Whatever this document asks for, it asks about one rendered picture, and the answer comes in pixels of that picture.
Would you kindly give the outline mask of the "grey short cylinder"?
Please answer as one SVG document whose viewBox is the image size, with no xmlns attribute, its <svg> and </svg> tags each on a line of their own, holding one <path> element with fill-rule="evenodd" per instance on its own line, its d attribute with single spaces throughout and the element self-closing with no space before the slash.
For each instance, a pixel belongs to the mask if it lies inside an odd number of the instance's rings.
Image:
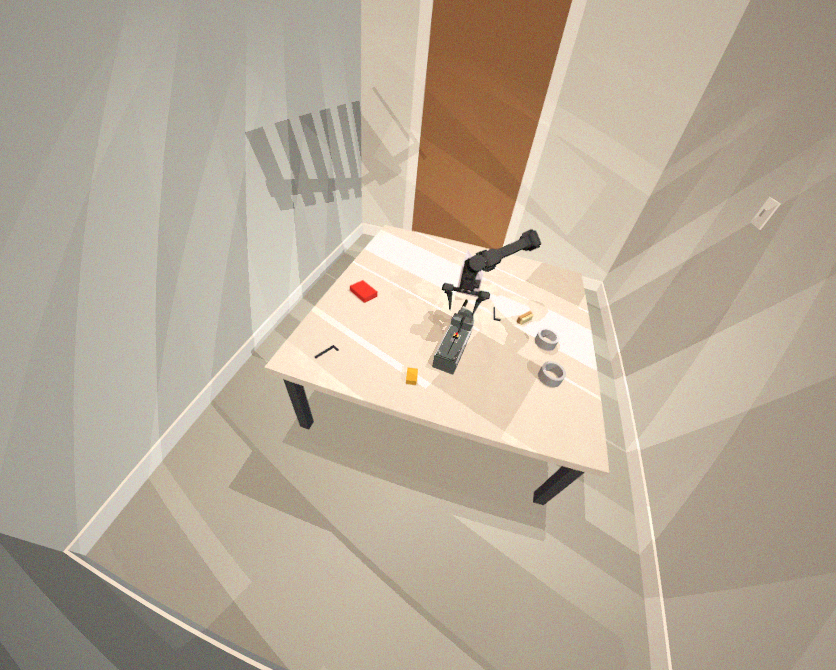
<svg viewBox="0 0 836 670">
<path fill-rule="evenodd" d="M 550 339 L 552 342 L 547 341 L 542 337 L 546 337 L 546 338 Z M 536 337 L 535 337 L 535 343 L 536 343 L 537 347 L 544 350 L 544 351 L 554 350 L 556 345 L 558 344 L 559 340 L 560 340 L 559 335 L 554 330 L 552 330 L 551 328 L 546 328 L 546 327 L 540 328 L 538 330 L 538 333 L 537 333 Z"/>
<path fill-rule="evenodd" d="M 546 370 L 553 372 L 558 378 L 549 376 Z M 566 378 L 566 371 L 561 364 L 555 361 L 546 361 L 538 372 L 538 378 L 547 387 L 558 387 Z"/>
</svg>

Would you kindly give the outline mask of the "red rectangular block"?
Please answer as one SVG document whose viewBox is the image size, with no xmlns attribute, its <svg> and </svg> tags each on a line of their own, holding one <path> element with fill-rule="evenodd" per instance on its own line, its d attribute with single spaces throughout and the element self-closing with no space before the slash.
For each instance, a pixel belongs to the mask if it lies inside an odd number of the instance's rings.
<svg viewBox="0 0 836 670">
<path fill-rule="evenodd" d="M 350 291 L 364 303 L 378 297 L 378 292 L 363 280 L 351 285 Z"/>
</svg>

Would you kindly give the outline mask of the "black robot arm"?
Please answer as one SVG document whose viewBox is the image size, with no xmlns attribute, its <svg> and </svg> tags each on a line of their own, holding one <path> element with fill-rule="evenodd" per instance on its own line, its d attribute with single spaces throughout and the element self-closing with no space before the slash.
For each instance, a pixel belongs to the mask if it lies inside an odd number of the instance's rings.
<svg viewBox="0 0 836 670">
<path fill-rule="evenodd" d="M 506 258 L 520 250 L 534 251 L 540 247 L 541 243 L 537 231 L 533 231 L 533 229 L 527 230 L 522 233 L 518 241 L 514 241 L 499 249 L 484 249 L 476 252 L 476 255 L 471 258 L 468 257 L 464 261 L 463 273 L 471 273 L 477 276 L 477 273 L 480 271 L 492 271 L 501 263 L 502 258 Z M 479 288 L 480 280 L 475 280 L 476 278 L 474 278 L 472 279 L 468 275 L 464 275 L 460 283 L 461 288 L 469 290 Z"/>
</svg>

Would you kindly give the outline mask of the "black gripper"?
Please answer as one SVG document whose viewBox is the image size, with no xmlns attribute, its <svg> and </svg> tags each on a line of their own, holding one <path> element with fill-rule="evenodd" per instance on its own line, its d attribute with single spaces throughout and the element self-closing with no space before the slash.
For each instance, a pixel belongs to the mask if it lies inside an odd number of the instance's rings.
<svg viewBox="0 0 836 670">
<path fill-rule="evenodd" d="M 470 278 L 472 278 L 472 279 L 473 279 L 473 277 L 475 277 L 475 278 L 476 278 L 476 275 L 474 275 L 474 274 L 471 274 L 471 273 L 462 273 L 461 280 L 462 280 L 462 278 L 463 278 L 463 276 L 464 276 L 464 275 L 468 275 L 468 277 L 470 277 Z M 474 278 L 474 279 L 475 279 L 475 278 Z M 443 285 L 442 285 L 442 289 L 441 289 L 441 290 L 445 291 L 444 293 L 446 293 L 446 294 L 447 294 L 448 303 L 449 303 L 449 310 L 450 310 L 450 311 L 451 311 L 451 306 L 452 306 L 452 296 L 453 296 L 453 292 L 452 292 L 452 291 L 457 291 L 457 292 L 462 292 L 462 293 L 467 293 L 467 294 L 471 294 L 471 295 L 476 295 L 476 296 L 478 296 L 478 298 L 476 299 L 476 302 L 475 302 L 475 306 L 474 306 L 474 309 L 473 309 L 473 314 L 472 314 L 472 315 L 474 315 L 474 314 L 475 314 L 475 312 L 476 312 L 476 310 L 478 309 L 479 305 L 480 305 L 483 301 L 485 301 L 486 299 L 489 299 L 489 298 L 490 298 L 490 292 L 489 292 L 489 291 L 484 291 L 484 290 L 479 290 L 479 291 L 470 290 L 471 292 L 469 292 L 469 291 L 468 291 L 469 289 L 466 289 L 466 288 L 465 288 L 465 290 L 463 290 L 463 288 L 461 288 L 461 286 L 460 286 L 460 287 L 456 287 L 456 286 L 454 286 L 454 284 L 451 284 L 451 283 L 446 283 L 446 282 L 445 282 L 445 283 L 443 283 Z M 461 291 L 461 290 L 463 290 L 463 291 Z"/>
</svg>

